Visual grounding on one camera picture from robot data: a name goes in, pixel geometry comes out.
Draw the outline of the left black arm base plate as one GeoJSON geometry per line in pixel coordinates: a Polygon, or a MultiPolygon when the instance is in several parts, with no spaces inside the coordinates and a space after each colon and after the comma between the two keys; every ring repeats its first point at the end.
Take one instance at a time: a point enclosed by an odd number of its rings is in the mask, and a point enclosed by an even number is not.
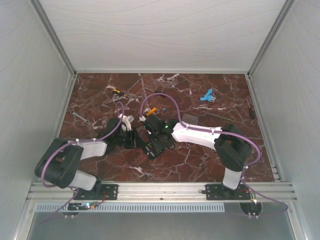
{"type": "Polygon", "coordinates": [[[74,200],[99,200],[113,201],[118,199],[118,185],[117,184],[101,184],[95,186],[92,190],[80,189],[74,200]]]}

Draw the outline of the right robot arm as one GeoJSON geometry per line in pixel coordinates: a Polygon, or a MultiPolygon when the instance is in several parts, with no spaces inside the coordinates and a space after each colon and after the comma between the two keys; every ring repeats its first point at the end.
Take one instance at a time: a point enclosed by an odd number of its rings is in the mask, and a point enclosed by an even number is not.
{"type": "Polygon", "coordinates": [[[163,121],[153,115],[139,118],[147,130],[148,142],[142,147],[151,160],[160,156],[165,149],[175,143],[191,143],[216,151],[225,167],[222,184],[217,190],[206,190],[212,197],[235,200],[239,193],[239,183],[251,145],[238,133],[232,124],[224,127],[204,127],[179,122],[176,119],[163,121]]]}

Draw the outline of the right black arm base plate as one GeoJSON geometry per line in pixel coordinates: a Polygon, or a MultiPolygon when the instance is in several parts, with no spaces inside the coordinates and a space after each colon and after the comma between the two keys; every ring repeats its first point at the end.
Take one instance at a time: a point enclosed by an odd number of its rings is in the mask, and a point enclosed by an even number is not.
{"type": "Polygon", "coordinates": [[[247,201],[250,200],[250,190],[243,184],[239,184],[235,190],[229,189],[221,184],[206,184],[204,190],[201,191],[206,196],[206,200],[230,200],[230,201],[247,201]]]}

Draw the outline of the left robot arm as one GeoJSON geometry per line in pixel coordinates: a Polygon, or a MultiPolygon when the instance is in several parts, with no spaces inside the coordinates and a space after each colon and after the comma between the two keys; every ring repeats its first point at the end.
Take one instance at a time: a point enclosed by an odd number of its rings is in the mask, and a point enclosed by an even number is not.
{"type": "Polygon", "coordinates": [[[101,179],[79,170],[80,161],[111,154],[116,147],[137,147],[137,130],[131,126],[133,116],[119,115],[108,121],[106,130],[92,140],[74,143],[56,138],[35,167],[34,174],[61,189],[78,188],[77,199],[101,199],[105,188],[101,179]]]}

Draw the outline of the black fuse box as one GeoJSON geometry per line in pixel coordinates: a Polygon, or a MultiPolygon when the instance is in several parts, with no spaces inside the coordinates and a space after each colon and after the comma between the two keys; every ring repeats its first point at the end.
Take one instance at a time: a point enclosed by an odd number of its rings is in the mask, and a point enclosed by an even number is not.
{"type": "Polygon", "coordinates": [[[150,160],[154,160],[164,152],[165,148],[157,147],[149,141],[142,150],[150,160]]]}

